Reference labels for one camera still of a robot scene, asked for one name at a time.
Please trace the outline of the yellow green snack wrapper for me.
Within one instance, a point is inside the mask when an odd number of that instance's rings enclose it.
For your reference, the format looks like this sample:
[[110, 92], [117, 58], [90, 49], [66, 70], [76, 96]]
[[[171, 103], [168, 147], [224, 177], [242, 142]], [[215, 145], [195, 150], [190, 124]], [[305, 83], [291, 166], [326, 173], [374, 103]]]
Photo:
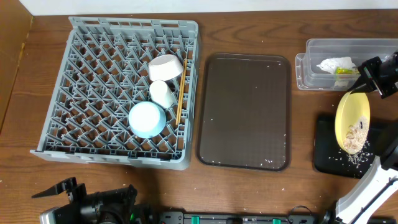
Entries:
[[335, 70], [335, 74], [337, 75], [359, 75], [359, 71], [357, 68], [341, 68], [338, 67]]

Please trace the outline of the yellow plate with scraps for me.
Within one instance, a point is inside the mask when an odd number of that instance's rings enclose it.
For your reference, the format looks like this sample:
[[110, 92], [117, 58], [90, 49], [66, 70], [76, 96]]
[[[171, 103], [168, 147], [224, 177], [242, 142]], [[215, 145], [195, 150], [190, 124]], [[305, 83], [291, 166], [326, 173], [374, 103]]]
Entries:
[[344, 118], [344, 123], [353, 121], [358, 116], [365, 115], [370, 123], [370, 105], [365, 93], [344, 94], [339, 102], [335, 119]]

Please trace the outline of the white paper napkin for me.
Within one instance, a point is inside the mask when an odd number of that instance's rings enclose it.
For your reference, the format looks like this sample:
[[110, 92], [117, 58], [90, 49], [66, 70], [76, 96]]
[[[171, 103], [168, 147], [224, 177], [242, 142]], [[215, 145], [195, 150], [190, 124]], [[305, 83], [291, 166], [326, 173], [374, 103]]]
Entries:
[[335, 70], [338, 67], [357, 68], [357, 66], [352, 62], [351, 57], [327, 58], [319, 63], [317, 67], [334, 76], [336, 87], [347, 87], [349, 84], [349, 80], [347, 78], [341, 78], [342, 75], [335, 74]]

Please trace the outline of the white paper cup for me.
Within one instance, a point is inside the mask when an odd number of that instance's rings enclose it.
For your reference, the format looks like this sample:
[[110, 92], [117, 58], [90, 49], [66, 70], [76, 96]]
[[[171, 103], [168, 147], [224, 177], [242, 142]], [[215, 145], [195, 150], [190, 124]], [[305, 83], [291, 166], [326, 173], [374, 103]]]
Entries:
[[162, 80], [152, 82], [149, 92], [151, 100], [164, 109], [170, 108], [174, 104], [174, 94], [166, 82]]

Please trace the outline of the pale pink bowl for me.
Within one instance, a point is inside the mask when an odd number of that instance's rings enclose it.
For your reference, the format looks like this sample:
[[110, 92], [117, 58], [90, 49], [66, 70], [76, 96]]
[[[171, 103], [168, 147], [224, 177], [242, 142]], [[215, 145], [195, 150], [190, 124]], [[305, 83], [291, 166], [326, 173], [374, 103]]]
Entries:
[[149, 78], [151, 81], [171, 80], [183, 72], [183, 65], [177, 56], [165, 54], [149, 62]]

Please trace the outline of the wooden chopstick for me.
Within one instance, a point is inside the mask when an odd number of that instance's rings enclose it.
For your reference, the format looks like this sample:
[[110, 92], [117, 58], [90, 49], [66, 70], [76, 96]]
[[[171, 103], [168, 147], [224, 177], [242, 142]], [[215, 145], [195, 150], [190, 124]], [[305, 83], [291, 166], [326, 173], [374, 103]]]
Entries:
[[[186, 74], [187, 74], [187, 65], [188, 65], [188, 59], [186, 58], [186, 59], [184, 60], [184, 70], [183, 70], [183, 73], [184, 73], [183, 95], [184, 95], [184, 89], [185, 89], [185, 80], [186, 80]], [[180, 120], [181, 120], [181, 115], [182, 115], [182, 105], [183, 105], [183, 98], [182, 98], [182, 104], [181, 104]]]
[[184, 73], [181, 76], [180, 90], [179, 90], [179, 96], [178, 96], [177, 118], [176, 118], [176, 125], [177, 126], [178, 126], [178, 124], [180, 122], [181, 104], [182, 104], [182, 98], [183, 98], [183, 84], [184, 84]]

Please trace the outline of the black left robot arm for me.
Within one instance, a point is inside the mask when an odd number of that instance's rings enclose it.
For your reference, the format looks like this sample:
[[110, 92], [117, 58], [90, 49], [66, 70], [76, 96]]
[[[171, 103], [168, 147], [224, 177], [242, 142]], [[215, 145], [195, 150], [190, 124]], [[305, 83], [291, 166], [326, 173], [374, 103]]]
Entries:
[[65, 192], [68, 204], [42, 212], [43, 224], [133, 224], [158, 223], [159, 214], [148, 204], [136, 204], [137, 190], [128, 187], [88, 194], [84, 183], [67, 178], [32, 198], [59, 195]]

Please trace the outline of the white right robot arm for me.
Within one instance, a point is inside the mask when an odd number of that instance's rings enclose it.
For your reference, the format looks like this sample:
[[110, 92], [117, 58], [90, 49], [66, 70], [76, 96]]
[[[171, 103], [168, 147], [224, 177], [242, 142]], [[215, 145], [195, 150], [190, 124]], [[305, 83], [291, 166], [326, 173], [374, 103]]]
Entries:
[[[360, 74], [337, 107], [335, 136], [343, 150], [348, 133], [368, 128], [370, 105], [367, 93], [381, 98], [397, 93], [397, 54], [386, 61], [371, 58], [358, 67]], [[323, 217], [322, 223], [367, 223], [371, 215], [397, 191], [397, 123], [384, 129], [373, 144], [374, 160], [354, 188], [341, 197]]]

